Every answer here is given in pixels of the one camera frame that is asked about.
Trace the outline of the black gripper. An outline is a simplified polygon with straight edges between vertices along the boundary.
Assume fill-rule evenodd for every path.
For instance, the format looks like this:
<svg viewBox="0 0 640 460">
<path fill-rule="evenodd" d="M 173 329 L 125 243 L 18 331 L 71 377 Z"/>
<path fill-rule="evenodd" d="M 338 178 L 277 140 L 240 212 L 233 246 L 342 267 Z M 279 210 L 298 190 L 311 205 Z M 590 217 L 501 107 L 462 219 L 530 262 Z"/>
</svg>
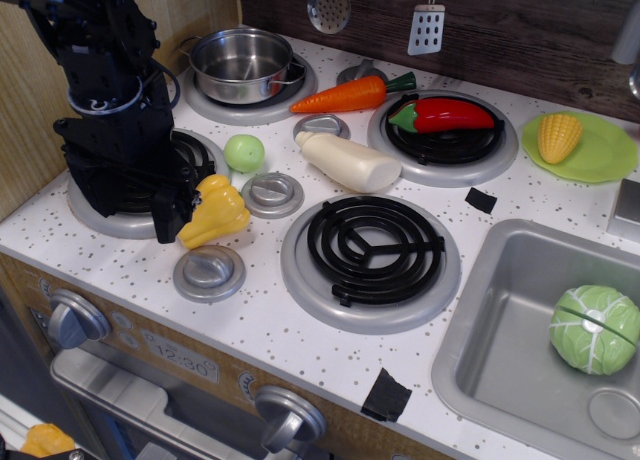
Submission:
<svg viewBox="0 0 640 460">
<path fill-rule="evenodd" d="M 68 167 L 91 206 L 111 215 L 127 186 L 139 188 L 150 196 L 160 244 L 175 241 L 196 207 L 195 170 L 174 148 L 173 128 L 170 109 L 140 103 L 54 122 Z"/>
</svg>

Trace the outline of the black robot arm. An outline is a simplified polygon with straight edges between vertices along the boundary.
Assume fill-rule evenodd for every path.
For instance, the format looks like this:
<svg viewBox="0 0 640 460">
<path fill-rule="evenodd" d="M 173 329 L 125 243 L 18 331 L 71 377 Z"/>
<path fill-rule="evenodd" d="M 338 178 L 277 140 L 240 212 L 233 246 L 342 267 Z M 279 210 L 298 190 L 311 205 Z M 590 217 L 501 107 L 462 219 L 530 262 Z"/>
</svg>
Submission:
<svg viewBox="0 0 640 460">
<path fill-rule="evenodd" d="M 135 0 L 2 0 L 26 12 L 64 70 L 74 118 L 55 122 L 76 185 L 100 215 L 118 213 L 129 195 L 148 203 L 155 236 L 174 242 L 192 219 L 196 173 L 172 141 L 165 78 L 153 55 L 156 24 Z"/>
</svg>

